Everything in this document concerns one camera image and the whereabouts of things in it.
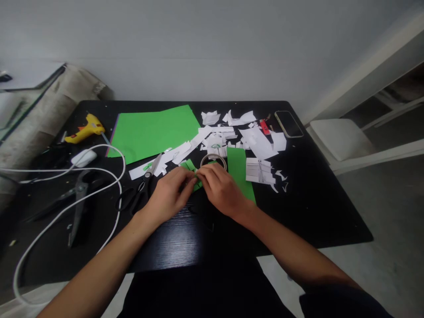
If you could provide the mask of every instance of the black table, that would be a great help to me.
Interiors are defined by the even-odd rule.
[[[291,111],[300,124],[288,102],[84,101],[67,120],[58,138],[64,131],[71,133],[78,126],[84,126],[87,112],[99,118],[110,136],[119,113],[160,111],[185,104],[191,106],[200,123],[202,111],[217,110],[223,115],[231,109],[234,118],[250,110],[254,111],[257,118],[265,118],[271,114],[269,124],[275,131],[281,131],[273,116],[277,110]],[[161,129],[160,122],[157,125],[158,129]],[[288,139],[286,151],[269,159],[274,168],[288,175],[287,193],[281,188],[279,193],[275,193],[268,185],[253,183],[258,207],[317,248],[371,241],[373,237],[370,231],[303,126],[302,129],[304,137]],[[102,143],[102,137],[94,135],[80,143],[79,147],[85,149]],[[119,176],[122,171],[122,159],[105,158],[106,147],[97,148],[95,151],[98,159],[93,166],[106,168]],[[199,167],[205,153],[196,150],[188,158]],[[248,157],[254,157],[251,151],[246,154]],[[128,165],[127,171],[152,158]],[[72,188],[77,176],[78,174],[74,173],[51,181],[26,185],[19,190],[10,208],[0,219],[2,282],[11,283],[14,267],[20,256],[53,216],[35,223],[22,223],[20,220]],[[112,181],[105,173],[102,177]],[[136,186],[139,180],[131,181],[126,172],[121,182],[125,190],[127,187]],[[116,219],[114,203],[117,196],[117,186],[112,186],[87,200],[91,209],[86,218],[90,221],[86,222],[87,230],[83,231],[85,235],[82,235],[75,248],[67,248],[66,231],[67,225],[72,223],[73,213],[69,213],[47,231],[27,258],[21,276],[22,285],[71,279],[95,255],[109,236]],[[129,220],[129,214],[122,213],[115,234]],[[8,247],[13,239],[17,239],[18,243]],[[187,206],[179,214],[163,224],[150,237],[136,256],[129,272],[193,265],[225,253],[248,253],[254,256],[270,254],[253,234],[216,211],[201,189],[191,196]]]

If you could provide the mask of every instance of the beige fabric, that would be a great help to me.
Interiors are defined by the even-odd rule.
[[[59,133],[59,130],[83,100],[98,100],[105,87],[84,69],[66,65],[66,70],[46,91],[42,99],[0,147],[0,167],[27,169]],[[15,180],[24,180],[24,173],[5,173]],[[0,178],[0,212],[13,198],[17,186]]]

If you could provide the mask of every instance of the hand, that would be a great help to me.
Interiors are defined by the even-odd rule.
[[[197,182],[194,172],[177,167],[158,181],[149,202],[137,214],[148,214],[159,226],[171,219],[187,203]]]
[[[219,163],[204,165],[196,174],[203,183],[209,201],[223,214],[234,219],[255,206]]]

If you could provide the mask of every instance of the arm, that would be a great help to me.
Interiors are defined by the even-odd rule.
[[[346,284],[360,289],[321,252],[246,199],[219,164],[203,166],[197,176],[214,206],[253,232],[303,289],[324,284]]]
[[[160,224],[186,204],[197,179],[178,167],[158,181],[146,206],[97,254],[38,315],[44,317],[100,317],[115,296],[140,247]],[[178,192],[181,184],[185,188]]]

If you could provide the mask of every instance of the red lighter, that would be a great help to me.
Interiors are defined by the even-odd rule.
[[[261,124],[262,131],[264,132],[264,135],[269,135],[270,132],[269,132],[268,126],[266,125],[266,122],[263,119],[261,119],[259,121],[259,123]]]

